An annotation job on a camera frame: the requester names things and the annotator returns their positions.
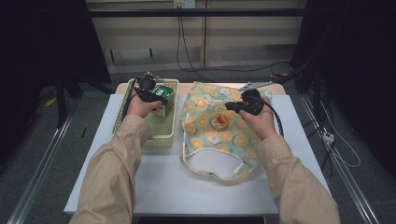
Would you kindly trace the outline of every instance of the gray floor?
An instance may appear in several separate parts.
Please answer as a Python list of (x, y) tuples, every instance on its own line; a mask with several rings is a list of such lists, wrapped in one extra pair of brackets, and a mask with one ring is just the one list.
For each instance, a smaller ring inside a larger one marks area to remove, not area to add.
[[(205, 81), (210, 78), (218, 82), (247, 82), (268, 81), (272, 73), (288, 73), (291, 69), (285, 64), (269, 68), (265, 65), (273, 62), (288, 61), (291, 57), (293, 46), (256, 46), (250, 48), (212, 49), (213, 57), (209, 60), (208, 67), (221, 70), (200, 70), (199, 50), (191, 49), (192, 64), (197, 68), (197, 74), (184, 72), (176, 63), (176, 51), (173, 49), (154, 49), (150, 57), (148, 49), (113, 51), (115, 57), (112, 62), (109, 51), (105, 51), (107, 65), (111, 73), (113, 85), (125, 82), (131, 77), (142, 76), (146, 71), (152, 71), (155, 76), (177, 78), (181, 82), (193, 80)], [(186, 55), (180, 54), (180, 65), (191, 69)], [(290, 95), (296, 108), (300, 122), (308, 123), (308, 113), (303, 100), (310, 100), (311, 95), (298, 94), (293, 81), (288, 82), (285, 90)], [(60, 144), (49, 164), (50, 169), (44, 173), (43, 181), (38, 186), (32, 204), (27, 205), (28, 213), (22, 217), (20, 223), (66, 223), (70, 215), (63, 212), (73, 183), (78, 177), (80, 165), (85, 160), (86, 153), (91, 146), (95, 131), (103, 115), (108, 95), (82, 84), (85, 90), (81, 99), (67, 99), (70, 109), (76, 105), (75, 114), (70, 121), (64, 140)], [(371, 205), (378, 222), (394, 223), (396, 220), (396, 181), (372, 156), (369, 148), (358, 134), (353, 132), (347, 116), (342, 108), (332, 102), (334, 126), (346, 141), (357, 151), (361, 158), (361, 165), (357, 168), (348, 168), (354, 180), (361, 189), (361, 193)], [(15, 153), (9, 158), (0, 175), (0, 223), (6, 223), (26, 190), (35, 169), (39, 166), (43, 155), (46, 153), (50, 140), (55, 133), (57, 122), (56, 105), (44, 107), (40, 105), (32, 119), (28, 133), (18, 145)], [(307, 134), (312, 133), (315, 127), (310, 123), (304, 128)], [(326, 151), (321, 144), (318, 134), (309, 137), (310, 144), (317, 156), (319, 165), (324, 161)], [(344, 161), (356, 163), (356, 156), (351, 153), (349, 146), (336, 135), (336, 146)], [(340, 217), (343, 223), (370, 223), (364, 220), (361, 211), (356, 205), (350, 189), (345, 184), (341, 173), (332, 168), (327, 162), (323, 172), (329, 182), (329, 187), (334, 199), (338, 202)], [(261, 217), (241, 218), (158, 218), (141, 217), (135, 223), (262, 223)], [(268, 217), (267, 223), (277, 223), (277, 217)]]

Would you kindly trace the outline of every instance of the green basket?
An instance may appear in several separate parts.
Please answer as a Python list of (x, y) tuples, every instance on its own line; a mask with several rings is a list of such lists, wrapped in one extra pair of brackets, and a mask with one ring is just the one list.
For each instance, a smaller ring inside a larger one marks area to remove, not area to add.
[[(160, 81), (156, 80), (158, 85), (164, 85), (170, 87), (175, 92), (173, 108), (167, 111), (166, 118), (162, 118), (157, 115), (148, 114), (146, 117), (146, 121), (151, 127), (152, 136), (148, 139), (145, 144), (145, 147), (172, 147), (174, 142), (175, 135), (175, 121), (176, 121), (176, 110), (177, 110), (177, 97), (178, 97), (178, 80), (177, 79), (160, 79)], [(127, 100), (131, 94), (133, 79), (128, 82), (128, 89), (125, 92), (125, 95), (122, 99), (122, 104), (120, 107), (120, 111), (117, 115), (116, 122), (113, 127), (113, 134), (117, 132), (120, 128), (120, 124), (122, 122), (122, 115), (124, 114), (124, 110), (127, 105)]]

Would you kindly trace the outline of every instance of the hand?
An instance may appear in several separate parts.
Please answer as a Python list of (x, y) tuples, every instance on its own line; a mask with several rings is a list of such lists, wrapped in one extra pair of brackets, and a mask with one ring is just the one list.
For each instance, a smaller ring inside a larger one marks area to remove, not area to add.
[[(269, 104), (267, 97), (262, 97), (262, 99)], [(261, 140), (277, 134), (274, 124), (274, 113), (268, 106), (265, 105), (258, 116), (249, 114), (244, 110), (239, 111), (239, 115), (250, 124)]]
[(132, 90), (131, 95), (133, 98), (131, 103), (129, 103), (127, 115), (133, 114), (143, 119), (149, 114), (151, 109), (157, 108), (162, 104), (161, 101), (146, 103), (140, 99), (134, 90)]

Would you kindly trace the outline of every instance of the plastic basket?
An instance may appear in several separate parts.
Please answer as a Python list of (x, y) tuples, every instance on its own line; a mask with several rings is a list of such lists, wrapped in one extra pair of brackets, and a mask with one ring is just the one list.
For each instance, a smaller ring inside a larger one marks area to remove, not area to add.
[[(128, 109), (125, 108), (127, 105), (127, 100), (131, 94), (132, 83), (133, 79), (129, 80), (128, 82), (128, 89), (125, 92), (125, 95), (122, 99), (122, 104), (120, 107), (120, 111), (117, 115), (116, 122), (113, 127), (113, 134), (117, 132), (120, 128), (120, 124), (123, 119), (124, 110)], [(148, 139), (145, 144), (145, 147), (172, 147), (174, 142), (174, 135), (175, 135), (175, 121), (176, 121), (176, 110), (177, 110), (177, 97), (178, 97), (178, 80), (177, 79), (160, 79), (155, 80), (157, 85), (164, 85), (170, 87), (175, 92), (173, 108), (167, 110), (167, 115), (165, 118), (154, 114), (148, 114), (146, 117), (146, 121), (151, 127), (152, 136)]]

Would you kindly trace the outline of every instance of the white tabletop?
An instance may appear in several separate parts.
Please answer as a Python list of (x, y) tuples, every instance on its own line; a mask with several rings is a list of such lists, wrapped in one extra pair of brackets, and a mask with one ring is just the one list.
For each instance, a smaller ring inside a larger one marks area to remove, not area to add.
[[(88, 161), (103, 143), (111, 139), (122, 94), (110, 97), (105, 114), (73, 188), (66, 213), (77, 210), (78, 195)], [(178, 96), (175, 142), (172, 148), (145, 148), (136, 174), (135, 216), (265, 216), (278, 214), (263, 168), (249, 179), (224, 185), (210, 176), (197, 175), (181, 161), (182, 129), (178, 122), (186, 95)], [(318, 162), (306, 139), (288, 95), (273, 95), (273, 107), (283, 124), (291, 151), (329, 191)]]

